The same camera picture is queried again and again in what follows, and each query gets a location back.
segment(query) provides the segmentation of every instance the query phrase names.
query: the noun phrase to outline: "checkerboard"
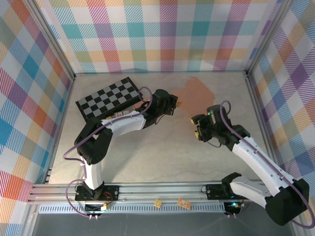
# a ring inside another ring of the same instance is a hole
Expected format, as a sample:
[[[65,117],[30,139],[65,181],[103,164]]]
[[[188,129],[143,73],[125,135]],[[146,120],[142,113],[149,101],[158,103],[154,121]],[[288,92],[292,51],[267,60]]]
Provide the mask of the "checkerboard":
[[[139,89],[127,77],[77,101],[85,121],[93,117],[105,119],[140,101]]]

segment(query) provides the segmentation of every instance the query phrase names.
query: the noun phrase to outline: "black mounting plate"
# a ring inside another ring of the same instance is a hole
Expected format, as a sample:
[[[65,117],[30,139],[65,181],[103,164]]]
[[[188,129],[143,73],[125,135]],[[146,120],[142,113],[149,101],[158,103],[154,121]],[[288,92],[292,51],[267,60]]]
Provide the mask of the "black mounting plate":
[[[206,184],[206,194],[208,200],[242,200],[243,197],[235,194],[230,194],[225,191],[222,184]]]
[[[238,207],[235,207],[233,205],[233,203],[237,203],[239,206]],[[227,211],[228,213],[225,213],[226,215],[230,215],[230,214],[238,214],[241,212],[241,202],[227,202],[227,203],[224,203],[224,209],[225,211]]]
[[[118,185],[105,185],[103,186],[103,192],[109,192],[113,196],[113,201],[118,201],[119,196],[119,186]],[[93,199],[87,189],[78,185],[76,188],[75,201],[101,201],[107,202],[112,201],[111,197],[107,194],[101,194],[97,199]]]

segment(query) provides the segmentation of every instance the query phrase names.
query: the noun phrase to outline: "plaid wallpaper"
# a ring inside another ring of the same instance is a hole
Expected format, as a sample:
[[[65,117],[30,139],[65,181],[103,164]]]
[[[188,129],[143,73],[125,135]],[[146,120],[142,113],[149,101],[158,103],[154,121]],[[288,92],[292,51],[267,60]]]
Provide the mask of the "plaid wallpaper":
[[[271,22],[273,21],[274,17],[276,16],[277,11],[279,10],[282,2],[283,2],[283,0],[277,0],[276,4],[274,5],[274,8],[272,9],[271,14],[268,17],[268,20],[267,20],[263,30],[261,31],[260,36],[258,37],[258,40],[256,41],[255,47],[254,47],[254,49],[253,49],[253,51],[252,51],[252,53],[250,55],[250,58],[247,61],[246,69],[249,68],[249,66],[250,66],[250,64],[252,62],[252,59],[256,55],[256,52],[259,49],[259,47],[260,47],[260,45],[262,43],[262,40],[265,37],[266,32],[269,30],[269,28],[271,26]]]
[[[276,1],[37,0],[78,73],[243,70]]]
[[[16,235],[43,175],[70,79],[23,0],[0,0],[0,235]]]
[[[310,184],[314,210],[315,0],[295,0],[254,72],[254,83],[277,160]]]

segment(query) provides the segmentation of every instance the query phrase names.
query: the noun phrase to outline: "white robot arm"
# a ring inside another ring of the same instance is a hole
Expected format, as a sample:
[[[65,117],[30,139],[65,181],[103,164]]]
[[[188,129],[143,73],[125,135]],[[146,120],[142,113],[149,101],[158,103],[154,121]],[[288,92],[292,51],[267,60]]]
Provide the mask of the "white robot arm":
[[[131,116],[138,114],[139,112],[133,111],[126,116]],[[102,124],[106,124],[108,122],[112,122],[114,119],[103,119],[101,122]],[[117,138],[120,135],[126,134],[128,132],[134,130],[143,129],[146,123],[146,119],[143,115],[139,115],[133,118],[121,119],[115,123],[111,123],[106,128],[111,129],[113,136],[111,140]],[[97,189],[99,186],[103,184],[103,180],[101,178],[101,171],[102,171],[102,163],[97,162],[96,164],[89,165],[84,157],[81,156],[81,159],[85,162],[86,171],[87,171],[87,178],[84,181],[85,184],[92,190]]]
[[[177,97],[165,90],[157,89],[152,95],[151,105],[147,108],[146,105],[148,104],[149,102],[144,102],[132,113],[116,119],[99,120],[92,118],[75,140],[74,144],[76,145],[98,128],[107,124],[105,128],[96,133],[98,135],[96,139],[89,138],[77,148],[86,169],[86,179],[83,186],[91,199],[99,199],[105,191],[101,178],[101,161],[109,151],[111,141],[120,135],[156,124],[157,118],[162,115],[172,116],[176,108]]]
[[[265,184],[260,185],[239,173],[232,173],[222,179],[225,193],[243,196],[259,204],[279,225],[286,224],[307,209],[294,190],[297,189],[308,201],[309,185],[306,181],[302,178],[295,180],[275,164],[242,126],[232,126],[224,107],[209,107],[207,115],[196,115],[191,122],[197,125],[195,135],[199,140],[207,142],[217,138],[221,145],[242,158]]]

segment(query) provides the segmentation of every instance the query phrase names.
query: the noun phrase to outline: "purple cable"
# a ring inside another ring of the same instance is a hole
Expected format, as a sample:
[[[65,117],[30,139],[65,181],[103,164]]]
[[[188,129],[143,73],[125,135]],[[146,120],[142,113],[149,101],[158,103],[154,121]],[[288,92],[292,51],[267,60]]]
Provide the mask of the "purple cable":
[[[280,171],[278,171],[278,169],[276,167],[274,167],[270,162],[269,160],[262,154],[260,153],[253,145],[251,145],[247,140],[245,140],[241,135],[239,135],[234,129],[232,129],[231,126],[229,126],[229,124],[226,122],[224,116],[223,116],[223,104],[227,102],[229,104],[229,106],[231,107],[231,103],[227,100],[223,101],[220,105],[220,116],[221,116],[221,119],[223,121],[223,123],[225,124],[225,126],[231,131],[232,134],[234,134],[236,137],[238,137],[240,140],[244,141],[249,147],[251,147],[253,149],[253,151],[255,153],[258,154],[258,156],[263,159],[263,161],[274,171],[277,173],[277,175],[280,176],[280,178],[282,180],[284,180],[298,195],[299,197],[302,199],[302,201],[304,202],[304,204],[306,205],[308,211],[310,212],[310,215],[311,215],[311,218],[312,218],[312,223],[311,225],[302,225],[298,222],[296,222],[295,220],[292,220],[292,222],[302,228],[305,228],[305,229],[312,229],[314,228],[315,226],[315,216],[314,216],[314,213],[308,203],[308,201],[305,199],[305,197],[302,195],[302,193],[287,179],[285,178],[282,173]]]
[[[87,136],[86,138],[84,138],[83,140],[81,140],[80,142],[78,142],[76,145],[74,145],[72,148],[70,148],[68,151],[66,151],[65,154],[63,155],[63,159],[64,159],[64,160],[79,161],[80,163],[83,164],[84,179],[75,179],[75,180],[71,181],[71,182],[68,184],[67,188],[65,189],[65,198],[67,199],[69,205],[73,208],[73,210],[74,210],[75,212],[77,212],[78,214],[84,216],[84,217],[88,217],[88,218],[89,218],[89,216],[87,216],[86,214],[83,214],[83,213],[79,212],[79,211],[71,204],[71,202],[70,202],[70,200],[69,200],[69,197],[68,197],[68,189],[69,189],[70,185],[72,185],[74,182],[84,181],[84,180],[87,178],[87,170],[86,170],[86,167],[85,167],[85,162],[84,162],[83,160],[79,159],[79,158],[69,158],[69,157],[67,157],[67,155],[68,155],[70,152],[72,152],[73,150],[75,150],[76,148],[78,148],[79,146],[81,146],[83,143],[85,143],[87,140],[89,140],[94,134],[96,134],[98,131],[102,130],[102,129],[105,128],[106,126],[108,126],[108,125],[110,125],[110,124],[112,124],[112,123],[115,123],[115,122],[117,122],[117,121],[119,121],[119,120],[122,120],[122,119],[133,118],[133,117],[136,117],[136,116],[139,116],[139,115],[144,114],[144,113],[148,110],[148,108],[151,106],[151,104],[152,104],[152,98],[153,98],[153,97],[152,97],[152,92],[151,92],[151,90],[150,90],[148,87],[141,87],[141,88],[139,89],[139,92],[138,92],[139,98],[140,98],[141,101],[143,101],[143,99],[142,99],[142,97],[141,97],[141,95],[140,95],[140,91],[141,91],[142,89],[146,89],[146,90],[149,91],[149,93],[150,93],[150,102],[149,102],[149,104],[147,105],[147,107],[146,107],[142,112],[140,112],[140,113],[138,113],[138,114],[135,114],[135,115],[131,115],[131,116],[118,117],[118,118],[112,120],[111,122],[108,122],[108,123],[102,125],[102,126],[99,127],[98,129],[96,129],[93,133],[91,133],[89,136]]]

